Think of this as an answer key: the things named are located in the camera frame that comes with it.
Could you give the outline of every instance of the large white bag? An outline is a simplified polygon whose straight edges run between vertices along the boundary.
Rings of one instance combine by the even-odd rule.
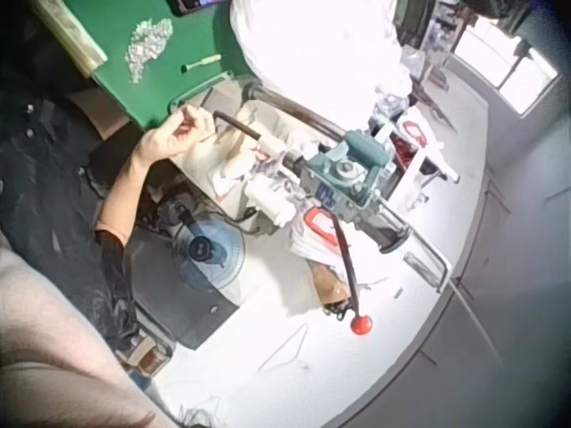
[[[233,0],[232,28],[263,84],[346,129],[364,129],[376,86],[398,96],[394,0]]]

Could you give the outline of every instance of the green table surface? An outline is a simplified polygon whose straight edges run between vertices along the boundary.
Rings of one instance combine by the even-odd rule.
[[[179,95],[223,71],[252,74],[230,26],[229,4],[217,4],[184,17],[173,15],[166,0],[65,0],[71,12],[107,54],[107,62],[93,78],[143,129],[161,123],[169,103]],[[133,30],[141,21],[170,18],[173,34],[165,50],[145,64],[143,78],[131,81],[125,53]],[[220,62],[186,74],[183,64],[222,54]]]

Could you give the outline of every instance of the red knob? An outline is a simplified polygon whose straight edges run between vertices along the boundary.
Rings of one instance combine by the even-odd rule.
[[[351,329],[358,335],[367,334],[373,329],[373,320],[369,315],[356,315],[351,321]]]

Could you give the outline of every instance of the pile of small metal parts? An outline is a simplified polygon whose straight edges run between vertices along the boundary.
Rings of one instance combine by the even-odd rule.
[[[156,59],[164,51],[170,36],[172,36],[172,21],[167,18],[154,25],[153,20],[139,22],[125,53],[125,61],[133,83],[141,80],[145,63]]]

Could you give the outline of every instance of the blue fan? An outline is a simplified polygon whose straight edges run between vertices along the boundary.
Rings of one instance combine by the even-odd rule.
[[[178,272],[188,286],[204,290],[204,281],[197,279],[202,274],[221,290],[240,273],[245,243],[238,229],[209,216],[181,226],[173,239],[172,252]]]

